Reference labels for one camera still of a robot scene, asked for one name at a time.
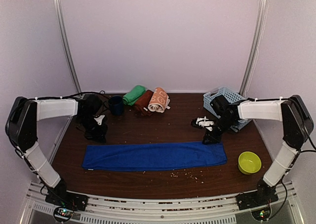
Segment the blue towel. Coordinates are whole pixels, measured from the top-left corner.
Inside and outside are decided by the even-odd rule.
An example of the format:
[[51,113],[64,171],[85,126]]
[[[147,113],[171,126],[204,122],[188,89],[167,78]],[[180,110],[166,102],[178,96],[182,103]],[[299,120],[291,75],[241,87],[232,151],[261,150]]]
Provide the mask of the blue towel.
[[227,163],[222,143],[205,145],[200,141],[89,145],[82,167],[114,172],[171,171],[220,166]]

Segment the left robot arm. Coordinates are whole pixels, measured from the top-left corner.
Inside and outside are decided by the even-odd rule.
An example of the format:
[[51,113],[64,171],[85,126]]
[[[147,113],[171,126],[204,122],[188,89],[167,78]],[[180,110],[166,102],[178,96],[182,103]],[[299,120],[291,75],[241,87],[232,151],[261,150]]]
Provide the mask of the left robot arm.
[[40,143],[47,141],[48,137],[40,136],[49,126],[41,129],[40,125],[50,119],[76,118],[87,140],[105,143],[108,128],[106,116],[100,114],[103,105],[100,95],[92,92],[61,97],[19,96],[13,103],[5,133],[18,156],[38,176],[60,206],[67,206],[71,202],[71,195],[67,192],[66,182],[42,151]]

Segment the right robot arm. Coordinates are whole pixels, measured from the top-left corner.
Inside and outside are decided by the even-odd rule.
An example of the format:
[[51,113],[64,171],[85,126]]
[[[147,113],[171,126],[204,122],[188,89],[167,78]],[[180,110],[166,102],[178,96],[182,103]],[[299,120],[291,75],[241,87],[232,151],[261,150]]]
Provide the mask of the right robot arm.
[[257,191],[253,194],[253,201],[263,205],[294,166],[303,145],[310,139],[314,122],[302,97],[295,94],[288,98],[250,98],[228,103],[222,107],[219,118],[197,118],[193,125],[205,129],[204,144],[215,144],[222,140],[224,132],[240,120],[253,120],[265,142],[280,139],[278,148],[268,148],[274,151],[273,162],[258,181]]

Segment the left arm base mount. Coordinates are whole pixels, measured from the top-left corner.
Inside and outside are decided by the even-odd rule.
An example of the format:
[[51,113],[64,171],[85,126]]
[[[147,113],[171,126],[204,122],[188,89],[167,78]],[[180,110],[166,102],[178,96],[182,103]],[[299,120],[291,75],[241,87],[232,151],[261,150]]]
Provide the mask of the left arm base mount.
[[54,219],[59,223],[65,223],[72,218],[75,212],[85,211],[88,196],[67,192],[66,199],[62,200],[56,195],[49,193],[46,195],[45,201],[56,206],[53,210]]

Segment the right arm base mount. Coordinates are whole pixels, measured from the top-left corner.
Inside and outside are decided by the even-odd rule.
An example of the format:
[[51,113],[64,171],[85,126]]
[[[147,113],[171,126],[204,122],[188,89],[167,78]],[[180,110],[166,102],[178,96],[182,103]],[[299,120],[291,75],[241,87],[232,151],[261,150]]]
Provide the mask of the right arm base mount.
[[278,196],[273,194],[268,199],[261,200],[257,197],[257,193],[257,191],[239,193],[236,196],[238,209],[240,211],[249,209],[255,220],[260,222],[268,221],[272,216],[271,204],[278,201]]

